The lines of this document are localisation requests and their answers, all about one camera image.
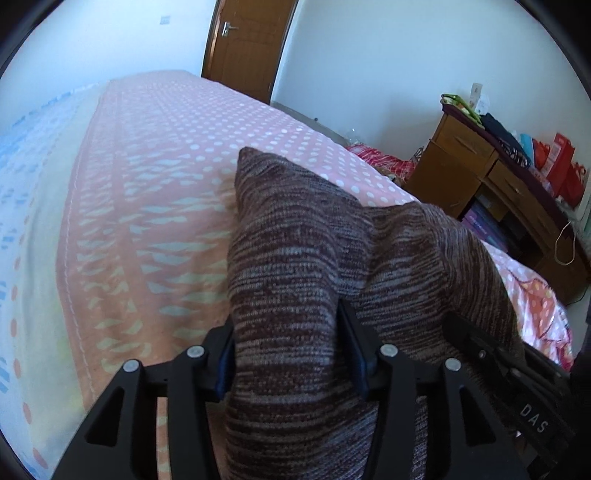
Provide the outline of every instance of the bedsheet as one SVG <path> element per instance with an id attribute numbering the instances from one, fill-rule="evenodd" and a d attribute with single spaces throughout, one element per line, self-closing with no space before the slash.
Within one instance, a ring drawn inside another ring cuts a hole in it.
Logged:
<path id="1" fill-rule="evenodd" d="M 0 428 L 42 480 L 124 360 L 167 361 L 227 317 L 240 148 L 284 155 L 368 207 L 415 200 L 288 115 L 187 72 L 70 95 L 0 145 Z M 486 247 L 522 337 L 568 364 L 551 289 Z"/>

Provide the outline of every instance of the white cable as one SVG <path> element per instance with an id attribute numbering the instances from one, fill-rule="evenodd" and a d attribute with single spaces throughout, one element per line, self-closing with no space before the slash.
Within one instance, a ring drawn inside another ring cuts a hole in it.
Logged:
<path id="1" fill-rule="evenodd" d="M 562 229 L 562 231 L 560 232 L 560 235 L 558 236 L 558 238 L 556 239 L 556 242 L 554 242 L 554 260 L 556 261 L 556 263 L 558 263 L 558 265 L 562 265 L 563 267 L 568 267 L 571 263 L 574 262 L 574 256 L 575 256 L 575 248 L 574 248 L 574 243 L 577 240 L 577 232 L 574 230 L 573 228 L 573 258 L 570 262 L 568 263 L 563 263 L 560 260 L 558 260 L 558 240 L 560 240 L 560 237 L 562 236 L 562 234 L 564 233 L 564 231 L 569 227 L 569 225 L 571 224 L 571 221 L 569 221 L 564 228 Z"/>

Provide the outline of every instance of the silver rivet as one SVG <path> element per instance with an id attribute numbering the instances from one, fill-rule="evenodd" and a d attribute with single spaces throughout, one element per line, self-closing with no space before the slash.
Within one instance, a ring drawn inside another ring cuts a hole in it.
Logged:
<path id="1" fill-rule="evenodd" d="M 123 364 L 123 370 L 127 373 L 135 372 L 139 368 L 139 362 L 137 360 L 127 360 Z"/>
<path id="2" fill-rule="evenodd" d="M 459 372 L 462 368 L 462 363 L 457 358 L 448 358 L 445 360 L 445 368 L 452 372 Z"/>
<path id="3" fill-rule="evenodd" d="M 205 348 L 201 345 L 193 345 L 187 350 L 187 356 L 189 358 L 199 358 L 205 354 Z"/>
<path id="4" fill-rule="evenodd" d="M 398 348 L 391 343 L 385 343 L 380 348 L 379 351 L 382 353 L 383 356 L 393 357 L 398 355 Z"/>

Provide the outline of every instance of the red plaid fabric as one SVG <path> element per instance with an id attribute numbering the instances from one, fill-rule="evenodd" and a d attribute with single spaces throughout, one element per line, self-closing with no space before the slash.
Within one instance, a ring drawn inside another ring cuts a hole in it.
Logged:
<path id="1" fill-rule="evenodd" d="M 393 155 L 386 155 L 377 148 L 368 147 L 367 145 L 358 144 L 345 148 L 372 167 L 387 168 L 403 181 L 408 181 L 417 166 L 413 161 L 400 160 Z"/>

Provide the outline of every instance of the blanket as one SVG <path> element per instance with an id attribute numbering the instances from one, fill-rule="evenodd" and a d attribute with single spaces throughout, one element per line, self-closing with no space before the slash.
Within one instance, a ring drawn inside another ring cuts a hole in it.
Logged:
<path id="1" fill-rule="evenodd" d="M 236 339 L 228 478 L 362 476 L 376 406 L 364 403 L 348 380 L 335 325 L 339 298 L 414 360 L 466 361 L 443 339 L 447 312 L 523 357 L 515 312 L 491 256 L 439 208 L 363 207 L 315 173 L 248 147 L 237 168 L 238 227 L 228 253 Z M 418 479 L 427 413 L 424 399 L 417 401 L 412 478 Z"/>

